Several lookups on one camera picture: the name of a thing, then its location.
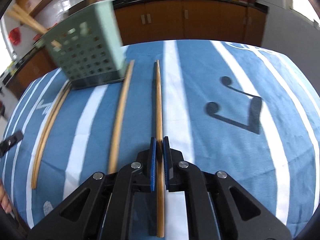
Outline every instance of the cabinet handle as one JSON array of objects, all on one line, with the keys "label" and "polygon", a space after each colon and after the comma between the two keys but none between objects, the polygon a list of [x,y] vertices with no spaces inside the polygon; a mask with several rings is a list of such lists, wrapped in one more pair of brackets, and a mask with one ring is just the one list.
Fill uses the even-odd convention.
[{"label": "cabinet handle", "polygon": [[142,24],[146,24],[146,19],[144,18],[144,14],[141,15],[141,22]]},{"label": "cabinet handle", "polygon": [[151,23],[151,15],[149,13],[147,14],[147,19],[148,19],[148,23]]},{"label": "cabinet handle", "polygon": [[189,13],[188,13],[188,10],[184,10],[184,18],[185,19],[189,19]]}]

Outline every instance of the finger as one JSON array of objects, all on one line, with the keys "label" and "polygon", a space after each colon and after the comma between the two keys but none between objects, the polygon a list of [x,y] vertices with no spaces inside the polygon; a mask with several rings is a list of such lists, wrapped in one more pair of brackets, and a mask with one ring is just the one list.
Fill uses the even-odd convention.
[{"label": "finger", "polygon": [[12,206],[11,206],[11,203],[9,202],[8,203],[8,206],[7,206],[7,209],[5,210],[5,212],[8,214],[12,211]]},{"label": "finger", "polygon": [[0,184],[0,202],[2,201],[4,195],[5,195],[4,186]]},{"label": "finger", "polygon": [[8,198],[8,195],[5,194],[2,201],[1,201],[1,205],[2,205],[3,210],[7,209],[8,204],[9,204],[9,198]]}]

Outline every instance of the metal screw head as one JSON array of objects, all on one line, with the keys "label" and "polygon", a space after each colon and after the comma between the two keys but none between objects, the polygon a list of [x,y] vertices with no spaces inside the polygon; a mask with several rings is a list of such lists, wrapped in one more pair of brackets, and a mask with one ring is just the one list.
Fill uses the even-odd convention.
[{"label": "metal screw head", "polygon": [[98,179],[102,179],[103,178],[103,173],[102,172],[96,172],[94,175],[93,175],[93,178],[98,180]]},{"label": "metal screw head", "polygon": [[187,162],[179,162],[179,167],[181,168],[187,168],[189,166],[189,163]]},{"label": "metal screw head", "polygon": [[140,167],[141,167],[141,163],[140,162],[131,163],[131,168],[133,168],[133,169],[138,169]]},{"label": "metal screw head", "polygon": [[225,171],[218,171],[217,176],[221,179],[225,179],[227,177],[227,173]]}]

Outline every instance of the human hand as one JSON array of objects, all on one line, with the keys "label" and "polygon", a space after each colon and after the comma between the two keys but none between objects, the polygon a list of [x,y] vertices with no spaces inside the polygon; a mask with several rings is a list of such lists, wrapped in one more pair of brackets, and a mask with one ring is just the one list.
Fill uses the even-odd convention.
[{"label": "human hand", "polygon": [[0,179],[0,203],[6,213],[10,213],[12,211],[12,207],[11,207],[11,203],[9,201],[8,194],[4,190],[4,186],[3,186],[1,179]]}]

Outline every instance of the red bag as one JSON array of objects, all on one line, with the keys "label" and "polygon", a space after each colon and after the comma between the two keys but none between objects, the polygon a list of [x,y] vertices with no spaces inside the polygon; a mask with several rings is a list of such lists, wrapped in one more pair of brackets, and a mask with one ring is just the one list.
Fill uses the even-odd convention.
[{"label": "red bag", "polygon": [[10,42],[14,45],[17,46],[21,42],[21,33],[19,28],[14,28],[13,30],[10,31],[9,33],[9,40]]}]

